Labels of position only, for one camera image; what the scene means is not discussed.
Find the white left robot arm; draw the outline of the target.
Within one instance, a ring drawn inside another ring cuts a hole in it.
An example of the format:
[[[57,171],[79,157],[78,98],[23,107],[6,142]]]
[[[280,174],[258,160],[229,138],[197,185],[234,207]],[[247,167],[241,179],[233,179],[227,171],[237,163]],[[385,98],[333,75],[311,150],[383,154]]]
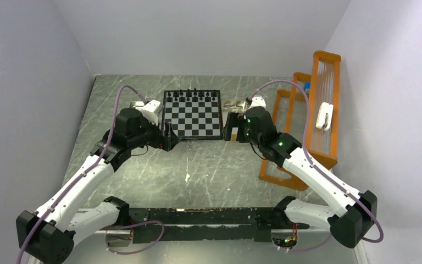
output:
[[[75,223],[74,216],[102,181],[113,175],[139,147],[171,151],[180,141],[171,124],[159,126],[136,108],[114,111],[110,129],[95,144],[77,173],[35,212],[22,211],[16,219],[20,251],[43,263],[63,263],[76,244],[106,226],[131,224],[129,205],[109,197],[96,209],[91,223]]]

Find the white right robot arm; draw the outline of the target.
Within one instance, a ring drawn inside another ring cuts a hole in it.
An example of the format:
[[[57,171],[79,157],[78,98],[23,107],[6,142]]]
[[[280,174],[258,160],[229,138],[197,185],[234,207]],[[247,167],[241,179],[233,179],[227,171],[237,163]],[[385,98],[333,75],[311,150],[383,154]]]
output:
[[[293,197],[275,212],[275,222],[287,228],[303,223],[328,230],[341,245],[354,248],[377,223],[377,196],[360,192],[336,177],[288,133],[277,130],[270,113],[253,107],[244,113],[230,112],[223,128],[226,141],[237,128],[238,142],[257,148],[263,159],[292,173],[314,190],[326,206],[305,203]]]

